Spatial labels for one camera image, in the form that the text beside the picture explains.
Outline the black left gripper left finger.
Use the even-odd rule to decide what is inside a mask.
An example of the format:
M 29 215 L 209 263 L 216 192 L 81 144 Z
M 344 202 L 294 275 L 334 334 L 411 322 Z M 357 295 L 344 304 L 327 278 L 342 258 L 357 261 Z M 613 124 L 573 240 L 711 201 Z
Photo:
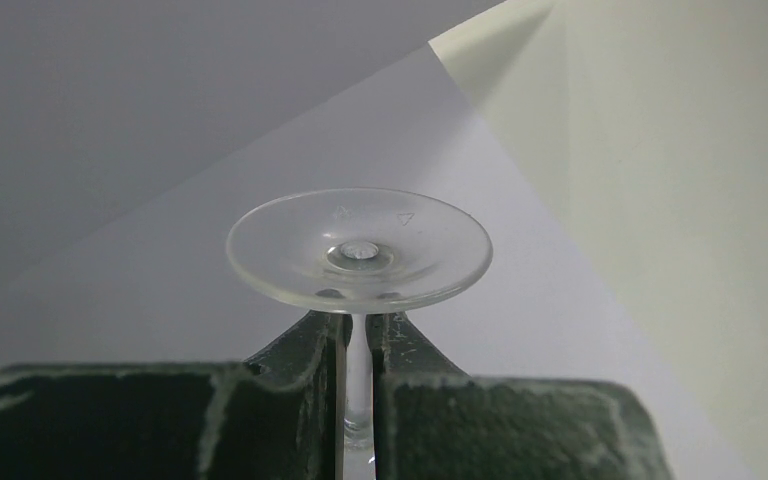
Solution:
M 0 479 L 335 479 L 346 315 L 245 360 L 0 370 Z

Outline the clear wine glass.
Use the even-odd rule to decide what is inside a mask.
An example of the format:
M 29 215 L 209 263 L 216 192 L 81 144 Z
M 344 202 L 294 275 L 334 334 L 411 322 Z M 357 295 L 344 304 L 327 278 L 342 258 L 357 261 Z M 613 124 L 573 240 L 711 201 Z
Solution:
M 408 312 L 487 272 L 493 245 L 463 210 L 425 195 L 339 188 L 269 201 L 225 252 L 257 292 L 304 316 L 246 361 L 229 393 L 221 472 L 258 479 L 389 479 L 389 380 L 458 374 Z

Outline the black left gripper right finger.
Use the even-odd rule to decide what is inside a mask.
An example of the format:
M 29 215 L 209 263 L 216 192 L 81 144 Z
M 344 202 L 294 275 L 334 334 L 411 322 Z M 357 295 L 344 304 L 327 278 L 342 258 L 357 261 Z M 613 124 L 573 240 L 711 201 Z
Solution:
M 623 385 L 472 376 L 402 313 L 370 315 L 380 479 L 669 479 L 657 429 Z

